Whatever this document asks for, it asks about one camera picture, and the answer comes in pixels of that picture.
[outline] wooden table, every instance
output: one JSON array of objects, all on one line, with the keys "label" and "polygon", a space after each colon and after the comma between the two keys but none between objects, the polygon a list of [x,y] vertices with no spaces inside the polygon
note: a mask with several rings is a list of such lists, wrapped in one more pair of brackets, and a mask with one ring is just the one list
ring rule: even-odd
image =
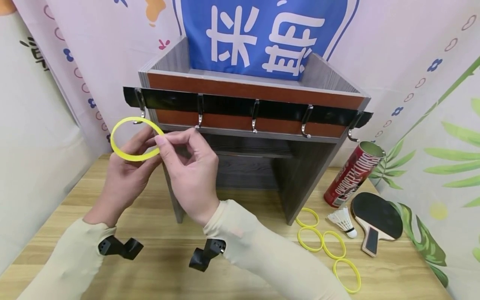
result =
[{"label": "wooden table", "polygon": [[[47,262],[59,237],[76,219],[81,218],[98,197],[105,178],[108,156],[102,156],[78,182],[65,201],[28,243],[13,264],[0,277],[0,299],[16,299],[28,283]],[[330,168],[312,193],[306,207],[320,216],[317,228],[337,230],[324,220],[332,211],[323,201],[323,191],[328,187],[338,169]],[[376,192],[368,181],[360,192]],[[278,195],[267,191],[219,191],[220,199],[232,198],[258,216],[269,229],[297,240],[299,226],[287,226]],[[302,212],[304,222],[313,221]],[[349,239],[347,258],[359,269],[362,289],[353,299],[450,299],[426,262],[404,235],[394,242],[381,241],[378,257],[371,258],[360,250],[363,231],[355,223],[359,236]],[[138,239],[145,247],[134,261],[119,256],[105,258],[100,272],[83,299],[280,299],[281,297],[262,279],[229,265],[218,257],[205,273],[190,269],[188,263],[195,247],[203,247],[202,229],[185,217],[177,224],[171,207],[162,168],[153,173],[145,191],[135,204],[127,209],[118,223],[117,238],[125,242]],[[316,246],[317,237],[310,232],[302,235],[307,244]],[[333,236],[325,237],[332,253],[341,248]],[[315,254],[328,267],[333,260],[326,254]],[[355,287],[355,276],[348,266],[338,264],[338,273],[346,285]]]}]

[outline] ping pong paddle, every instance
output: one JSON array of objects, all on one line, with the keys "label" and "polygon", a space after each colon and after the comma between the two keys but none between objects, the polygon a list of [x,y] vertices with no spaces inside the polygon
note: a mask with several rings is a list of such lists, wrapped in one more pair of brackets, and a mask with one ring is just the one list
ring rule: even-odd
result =
[{"label": "ping pong paddle", "polygon": [[352,199],[350,209],[365,231],[362,250],[371,257],[377,256],[378,240],[396,240],[402,235],[402,218],[381,197],[369,192],[359,193]]}]

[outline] brown wood panel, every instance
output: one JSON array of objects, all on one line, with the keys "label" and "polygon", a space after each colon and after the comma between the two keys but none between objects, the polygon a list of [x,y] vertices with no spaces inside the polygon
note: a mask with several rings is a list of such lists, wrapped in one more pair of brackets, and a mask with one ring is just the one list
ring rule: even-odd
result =
[{"label": "brown wood panel", "polygon": [[320,177],[342,143],[293,144],[297,148],[298,159],[277,159],[275,174],[281,188],[282,206],[287,224],[292,225],[301,208],[310,197]]},{"label": "brown wood panel", "polygon": [[328,94],[295,88],[225,82],[185,76],[148,73],[150,87],[189,93],[313,104],[334,108],[359,109],[364,97]]},{"label": "brown wood panel", "polygon": [[278,190],[272,158],[218,156],[217,189]]},{"label": "brown wood panel", "polygon": [[[189,126],[198,124],[198,113],[196,112],[157,109],[156,116],[159,123]],[[239,116],[204,114],[202,126],[251,131],[252,119]],[[314,136],[339,138],[345,128],[345,126],[340,125],[308,123],[306,132]],[[256,129],[261,132],[301,134],[301,122],[257,118]]]}]

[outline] beige sleeve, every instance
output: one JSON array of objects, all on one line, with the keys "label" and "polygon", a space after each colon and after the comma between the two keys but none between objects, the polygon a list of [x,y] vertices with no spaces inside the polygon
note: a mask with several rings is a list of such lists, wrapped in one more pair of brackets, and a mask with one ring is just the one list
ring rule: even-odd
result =
[{"label": "beige sleeve", "polygon": [[79,300],[103,262],[98,244],[115,233],[82,219],[67,228],[49,260],[17,300]]},{"label": "beige sleeve", "polygon": [[350,299],[318,258],[267,229],[233,200],[220,202],[204,233],[225,241],[223,256],[233,265],[260,276],[287,299]]}]

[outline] coat hook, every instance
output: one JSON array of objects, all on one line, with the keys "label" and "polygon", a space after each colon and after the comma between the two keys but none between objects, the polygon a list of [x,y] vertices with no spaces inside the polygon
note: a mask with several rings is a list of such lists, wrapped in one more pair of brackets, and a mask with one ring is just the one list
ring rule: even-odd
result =
[{"label": "coat hook", "polygon": [[354,143],[358,143],[359,140],[352,136],[353,129],[355,128],[355,126],[357,126],[357,123],[360,121],[360,118],[362,117],[362,115],[363,115],[363,111],[359,111],[357,113],[357,115],[355,116],[355,118],[353,119],[350,126],[348,127],[347,137],[348,137],[349,140],[351,140]]},{"label": "coat hook", "polygon": [[198,125],[195,128],[199,129],[202,126],[202,120],[204,118],[204,95],[197,95],[197,109],[198,109]]},{"label": "coat hook", "polygon": [[255,123],[257,122],[259,107],[260,107],[260,100],[255,99],[255,104],[253,105],[253,113],[252,113],[252,132],[253,133],[257,133],[257,130],[255,129]]},{"label": "coat hook", "polygon": [[312,137],[310,134],[305,133],[305,127],[307,126],[307,122],[308,122],[308,119],[310,119],[310,115],[312,114],[312,111],[313,111],[313,105],[309,104],[307,107],[307,111],[305,111],[305,114],[303,115],[303,119],[301,120],[301,134],[307,139]]},{"label": "coat hook", "polygon": [[[145,105],[144,95],[142,94],[142,89],[135,88],[135,97],[137,98],[138,106],[140,107],[140,111],[142,112],[140,117],[145,118],[145,106],[146,105]],[[136,125],[136,124],[140,124],[140,123],[143,123],[143,122],[133,121],[133,123]]]}]

